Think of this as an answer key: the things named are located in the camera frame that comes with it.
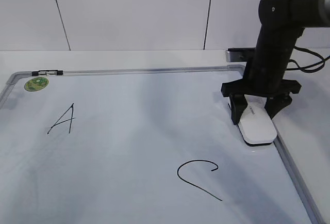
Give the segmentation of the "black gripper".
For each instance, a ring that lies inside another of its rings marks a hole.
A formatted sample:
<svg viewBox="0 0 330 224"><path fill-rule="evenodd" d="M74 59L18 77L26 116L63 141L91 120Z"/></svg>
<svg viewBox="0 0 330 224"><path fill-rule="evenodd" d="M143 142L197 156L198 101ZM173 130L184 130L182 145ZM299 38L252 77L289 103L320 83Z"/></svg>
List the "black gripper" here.
<svg viewBox="0 0 330 224"><path fill-rule="evenodd" d="M248 106L245 94L269 97L265 104L265 110L268 116L273 119L282 109L292 103L292 98L288 93L298 94L301 87L301 84L296 80L280 77L257 78L256 80L242 78L223 83L221 93L224 97L229 97L231 119L233 124L237 125Z"/></svg>

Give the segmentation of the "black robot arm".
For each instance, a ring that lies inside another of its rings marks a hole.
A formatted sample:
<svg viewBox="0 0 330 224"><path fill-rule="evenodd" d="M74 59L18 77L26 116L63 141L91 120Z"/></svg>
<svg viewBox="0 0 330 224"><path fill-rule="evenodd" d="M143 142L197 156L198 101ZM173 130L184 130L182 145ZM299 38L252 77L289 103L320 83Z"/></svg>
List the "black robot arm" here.
<svg viewBox="0 0 330 224"><path fill-rule="evenodd" d="M301 84L284 79L297 39L306 28L329 27L329 0L260 0L261 29L253 58L246 63L242 79L223 83L229 98L231 119L237 125L247 108L246 95L266 98L270 118L291 104L291 93Z"/></svg>

